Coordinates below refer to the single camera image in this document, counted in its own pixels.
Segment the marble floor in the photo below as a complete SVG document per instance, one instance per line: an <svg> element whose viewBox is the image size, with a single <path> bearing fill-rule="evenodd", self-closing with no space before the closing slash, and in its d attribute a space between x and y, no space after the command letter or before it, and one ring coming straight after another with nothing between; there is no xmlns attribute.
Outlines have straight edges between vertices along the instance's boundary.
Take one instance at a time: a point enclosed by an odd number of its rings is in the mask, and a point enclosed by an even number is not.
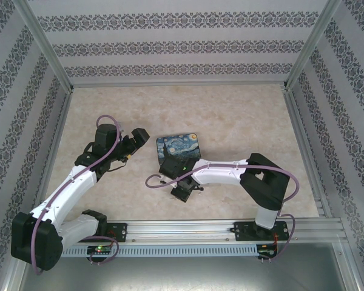
<svg viewBox="0 0 364 291"><path fill-rule="evenodd" d="M75 89L47 196L94 140L95 122L102 114L121 121L125 135L142 127L151 137L125 168L105 174L67 220L86 209L101 212L109 220L253 218L257 206L241 187L206 186L183 203L169 194L168 187L152 190L144 185L159 169L156 139L183 133L197 134L204 159L235 161L253 152L265 155L300 181L299 194L283 206L283 213L318 216L279 85ZM291 181L287 195L294 187Z"/></svg>

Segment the enclosure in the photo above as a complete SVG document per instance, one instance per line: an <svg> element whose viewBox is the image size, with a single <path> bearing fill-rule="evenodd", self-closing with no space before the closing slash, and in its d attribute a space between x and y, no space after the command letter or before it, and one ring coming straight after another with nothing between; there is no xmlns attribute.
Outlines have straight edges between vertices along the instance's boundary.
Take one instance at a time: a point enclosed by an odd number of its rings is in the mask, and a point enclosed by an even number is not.
<svg viewBox="0 0 364 291"><path fill-rule="evenodd" d="M126 222L120 258L97 269L76 244L36 276L10 255L12 219L62 183L102 114L150 140L66 220ZM241 187L187 203L146 188L157 138L184 134L204 159L258 152L296 175L282 258L260 264L228 231L256 216ZM42 285L364 290L364 1L0 0L0 290Z"/></svg>

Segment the striped wall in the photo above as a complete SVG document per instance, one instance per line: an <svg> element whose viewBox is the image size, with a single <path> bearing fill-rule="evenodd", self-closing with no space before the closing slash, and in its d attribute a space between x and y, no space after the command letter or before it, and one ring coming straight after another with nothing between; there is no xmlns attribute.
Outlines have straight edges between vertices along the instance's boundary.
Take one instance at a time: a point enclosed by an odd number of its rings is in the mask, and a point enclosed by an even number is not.
<svg viewBox="0 0 364 291"><path fill-rule="evenodd" d="M31 0L74 85L284 81L326 0Z"/></svg>
<svg viewBox="0 0 364 291"><path fill-rule="evenodd" d="M292 92L364 283L364 1L342 1Z"/></svg>
<svg viewBox="0 0 364 291"><path fill-rule="evenodd" d="M33 208L66 94L11 0L0 0L0 283L13 217Z"/></svg>

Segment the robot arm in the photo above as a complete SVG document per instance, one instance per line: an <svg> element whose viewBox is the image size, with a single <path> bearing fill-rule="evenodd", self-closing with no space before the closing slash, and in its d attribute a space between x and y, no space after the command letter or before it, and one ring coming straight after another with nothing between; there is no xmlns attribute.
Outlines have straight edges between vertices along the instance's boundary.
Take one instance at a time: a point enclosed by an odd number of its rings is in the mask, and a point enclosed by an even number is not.
<svg viewBox="0 0 364 291"><path fill-rule="evenodd" d="M186 202L193 190L202 190L205 184L230 184L242 186L258 204L255 223L258 227L271 230L289 182L289 176L273 170L246 169L245 166L268 166L280 169L273 162L259 153L253 153L249 159L232 162L213 162L205 159L189 158L180 161L167 153L159 172L163 181L169 182L193 171L191 175L173 183L171 194ZM263 172L260 179L256 175Z"/></svg>
<svg viewBox="0 0 364 291"><path fill-rule="evenodd" d="M101 124L96 131L95 141L88 144L83 154L75 161L75 166L62 184L39 206L30 213L19 213L12 221L11 254L13 257L31 263L31 237L35 222L54 194L67 181L72 182L56 197L47 209L36 232L35 257L36 265L43 270L50 270L61 257L62 251L74 243L92 235L105 236L107 218L93 210L84 211L76 220L63 223L65 217L83 196L110 170L114 161L127 162L149 135L144 129L135 129L133 137L117 133L111 124ZM113 146L116 139L120 142L113 152L102 162L85 171L77 179L73 177L104 156Z"/></svg>

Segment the damask patterned wallpaper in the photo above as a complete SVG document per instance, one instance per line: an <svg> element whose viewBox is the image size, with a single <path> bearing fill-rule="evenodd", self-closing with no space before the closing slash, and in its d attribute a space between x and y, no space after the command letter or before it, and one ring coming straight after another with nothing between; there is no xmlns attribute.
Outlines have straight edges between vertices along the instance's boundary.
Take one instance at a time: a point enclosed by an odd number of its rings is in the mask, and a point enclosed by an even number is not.
<svg viewBox="0 0 364 291"><path fill-rule="evenodd" d="M364 1L343 1L293 94L364 282Z"/></svg>
<svg viewBox="0 0 364 291"><path fill-rule="evenodd" d="M284 81L326 0L32 0L74 85Z"/></svg>
<svg viewBox="0 0 364 291"><path fill-rule="evenodd" d="M0 0L0 282L13 217L35 203L66 94L11 0Z"/></svg>

